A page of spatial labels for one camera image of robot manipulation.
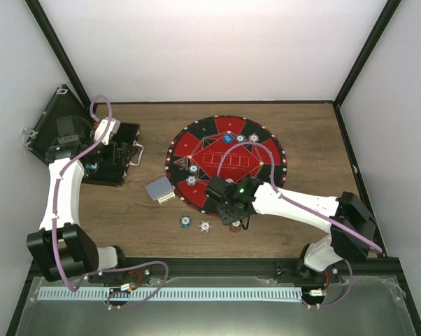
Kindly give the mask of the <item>blue small blind button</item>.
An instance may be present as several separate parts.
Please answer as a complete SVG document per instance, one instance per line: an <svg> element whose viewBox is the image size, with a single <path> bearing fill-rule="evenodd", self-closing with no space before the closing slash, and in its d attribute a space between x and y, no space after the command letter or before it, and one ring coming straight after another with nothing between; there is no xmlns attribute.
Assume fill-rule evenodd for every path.
<svg viewBox="0 0 421 336"><path fill-rule="evenodd" d="M226 133L222 136L221 140L225 143L225 144L231 144L234 141L234 136L230 133Z"/></svg>

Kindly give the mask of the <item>blue orange 10 chip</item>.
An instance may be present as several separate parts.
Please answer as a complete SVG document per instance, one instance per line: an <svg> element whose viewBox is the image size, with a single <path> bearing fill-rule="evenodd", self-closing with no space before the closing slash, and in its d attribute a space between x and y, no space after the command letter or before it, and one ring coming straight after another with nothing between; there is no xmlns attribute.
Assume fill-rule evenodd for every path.
<svg viewBox="0 0 421 336"><path fill-rule="evenodd" d="M193 186L197 182L197 178L195 176L188 176L186 182L187 185Z"/></svg>

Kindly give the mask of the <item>blue backed card deck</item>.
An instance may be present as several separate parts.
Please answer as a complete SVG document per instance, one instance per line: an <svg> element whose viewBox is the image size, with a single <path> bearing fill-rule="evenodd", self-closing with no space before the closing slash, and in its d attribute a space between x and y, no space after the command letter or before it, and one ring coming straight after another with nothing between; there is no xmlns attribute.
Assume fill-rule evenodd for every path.
<svg viewBox="0 0 421 336"><path fill-rule="evenodd" d="M154 201L158 201L159 204L165 203L176 196L173 186L166 176L149 183L145 189L149 197Z"/></svg>

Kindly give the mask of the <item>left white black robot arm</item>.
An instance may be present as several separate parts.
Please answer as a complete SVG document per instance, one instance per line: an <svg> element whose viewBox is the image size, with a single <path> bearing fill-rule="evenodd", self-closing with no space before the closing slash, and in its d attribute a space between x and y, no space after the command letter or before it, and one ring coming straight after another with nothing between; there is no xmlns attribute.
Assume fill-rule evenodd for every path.
<svg viewBox="0 0 421 336"><path fill-rule="evenodd" d="M80 226L82 183L121 186L137 154L140 126L104 118L59 117L41 130L50 189L37 232L27 236L27 248L49 282L104 270L115 283L129 275L118 246L99 248Z"/></svg>

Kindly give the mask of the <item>green blue 50 chip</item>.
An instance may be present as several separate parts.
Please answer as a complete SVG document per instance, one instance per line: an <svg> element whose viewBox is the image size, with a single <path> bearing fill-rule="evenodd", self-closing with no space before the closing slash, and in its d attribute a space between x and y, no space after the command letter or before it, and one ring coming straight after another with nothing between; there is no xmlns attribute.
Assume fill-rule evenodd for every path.
<svg viewBox="0 0 421 336"><path fill-rule="evenodd" d="M192 174L196 173L198 170L199 170L199 168L198 168L198 166L197 166L197 165L195 165L195 164L192 164L192 165L190 165L190 167L189 167L189 172L190 172L190 173L192 173Z"/></svg>

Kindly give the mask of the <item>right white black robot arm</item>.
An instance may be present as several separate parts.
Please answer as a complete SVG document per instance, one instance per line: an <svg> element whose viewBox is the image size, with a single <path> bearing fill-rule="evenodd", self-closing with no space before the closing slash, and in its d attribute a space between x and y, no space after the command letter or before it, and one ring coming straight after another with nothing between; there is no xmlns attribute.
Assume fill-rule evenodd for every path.
<svg viewBox="0 0 421 336"><path fill-rule="evenodd" d="M303 247L297 261L299 277L316 280L341 260L363 263L369 253L383 252L373 242L376 220L351 192L340 197L322 197L278 188L274 183L245 178L240 184L214 177L206 187L207 198L216 203L224 225L248 223L251 216L270 215L311 225L325 236Z"/></svg>

